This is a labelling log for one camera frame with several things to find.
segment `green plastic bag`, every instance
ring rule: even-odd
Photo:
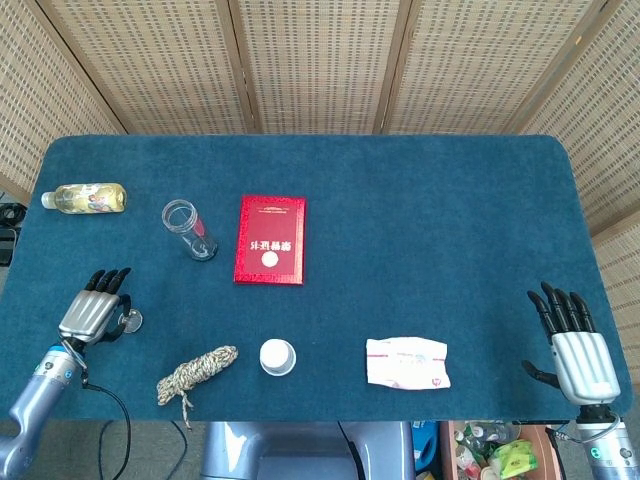
[[[533,454],[533,445],[529,440],[516,440],[493,452],[489,465],[504,480],[535,470],[538,468],[538,459]]]

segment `bottle cap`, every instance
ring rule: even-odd
[[[42,196],[40,197],[40,201],[42,202],[42,206],[44,208],[48,208],[50,210],[55,210],[56,209],[56,199],[55,199],[55,192],[45,192],[42,194]]]
[[[296,364],[296,351],[291,344],[279,338],[267,340],[260,347],[260,365],[275,377],[286,375]]]

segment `table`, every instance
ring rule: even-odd
[[[118,182],[123,214],[46,211],[66,183]],[[305,285],[234,285],[243,194],[308,199]],[[161,221],[185,198],[220,248],[190,260]],[[192,420],[411,420],[575,417],[559,391],[520,366],[553,363],[526,296],[546,280],[580,292],[606,337],[622,387],[630,378],[580,209],[567,154],[545,136],[78,136],[49,148],[24,222],[0,319],[0,408],[7,411],[69,303],[100,268],[130,266],[122,293],[139,333],[88,350],[91,380],[134,419],[179,419],[156,382],[220,345],[238,360],[189,396]],[[367,338],[446,342],[447,390],[368,385]],[[280,337],[294,371],[266,375],[259,348]],[[119,418],[113,402],[71,388],[62,418]]]

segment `red book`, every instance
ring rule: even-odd
[[[233,281],[302,285],[305,198],[245,195]]]

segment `robotic hand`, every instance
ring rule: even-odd
[[[129,316],[131,298],[116,293],[130,271],[125,268],[107,274],[104,270],[96,272],[71,303],[58,326],[59,342],[49,348],[9,411],[20,431],[14,437],[0,436],[0,480],[20,478],[29,468],[40,434],[78,367],[82,370],[83,388],[101,390],[88,382],[84,350],[98,342],[112,342],[124,331],[126,322],[111,332],[106,330],[119,306],[123,307],[124,317]]]
[[[567,295],[544,282],[542,290],[548,305],[535,292],[527,294],[542,320],[557,375],[542,372],[526,360],[522,366],[535,380],[559,388],[567,400],[580,406],[576,420],[580,439],[561,437],[584,446],[596,480],[640,480],[627,429],[608,406],[620,395],[620,385],[587,304],[578,294]]]

